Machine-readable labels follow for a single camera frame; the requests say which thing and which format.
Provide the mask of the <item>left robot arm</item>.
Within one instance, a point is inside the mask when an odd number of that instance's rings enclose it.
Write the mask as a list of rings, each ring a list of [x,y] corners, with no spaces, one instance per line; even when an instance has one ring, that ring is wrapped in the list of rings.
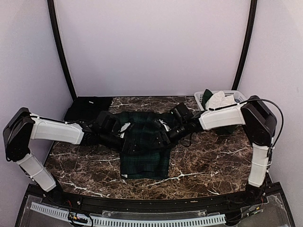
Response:
[[[72,145],[107,145],[120,149],[124,144],[126,130],[131,123],[122,123],[116,115],[100,112],[95,120],[59,121],[39,116],[20,108],[3,129],[3,140],[8,162],[16,163],[29,178],[48,193],[48,198],[56,206],[63,206],[67,196],[55,177],[32,151],[32,143],[63,142]]]

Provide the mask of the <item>dark green plaid garment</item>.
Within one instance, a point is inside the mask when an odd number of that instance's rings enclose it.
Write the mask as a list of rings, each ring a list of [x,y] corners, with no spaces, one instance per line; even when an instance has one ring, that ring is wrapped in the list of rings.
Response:
[[[130,122],[131,126],[124,134],[125,140],[135,141],[140,148],[137,155],[125,155],[120,152],[120,175],[123,179],[166,179],[168,178],[170,152],[175,144],[165,148],[153,146],[158,132],[165,132],[153,122],[159,113],[121,112],[117,117],[121,123]]]

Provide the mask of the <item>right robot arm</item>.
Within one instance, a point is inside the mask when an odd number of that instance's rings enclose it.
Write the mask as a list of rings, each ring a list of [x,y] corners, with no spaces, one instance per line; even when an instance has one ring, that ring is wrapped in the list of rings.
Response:
[[[265,103],[265,99],[251,96],[240,103],[202,110],[196,114],[192,114],[184,103],[180,103],[170,111],[177,120],[173,126],[166,127],[160,120],[156,121],[160,130],[156,133],[152,146],[156,149],[166,148],[193,132],[242,125],[253,148],[248,179],[253,187],[242,194],[241,200],[246,205],[252,205],[260,197],[260,191],[256,187],[260,187],[265,180],[277,125],[275,115]]]

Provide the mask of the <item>black t-shirt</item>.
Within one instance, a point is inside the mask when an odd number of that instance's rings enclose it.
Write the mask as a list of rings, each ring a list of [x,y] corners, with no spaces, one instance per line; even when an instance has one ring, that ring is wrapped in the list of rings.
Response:
[[[68,108],[64,120],[67,122],[93,120],[101,111],[107,111],[112,101],[112,97],[79,96]]]

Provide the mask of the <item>white laundry basket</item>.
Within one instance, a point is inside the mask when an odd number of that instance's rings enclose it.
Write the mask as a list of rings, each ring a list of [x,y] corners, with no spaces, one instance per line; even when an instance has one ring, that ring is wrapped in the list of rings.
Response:
[[[206,89],[205,91],[195,92],[194,97],[201,111],[225,107],[247,100],[237,90],[210,91]]]

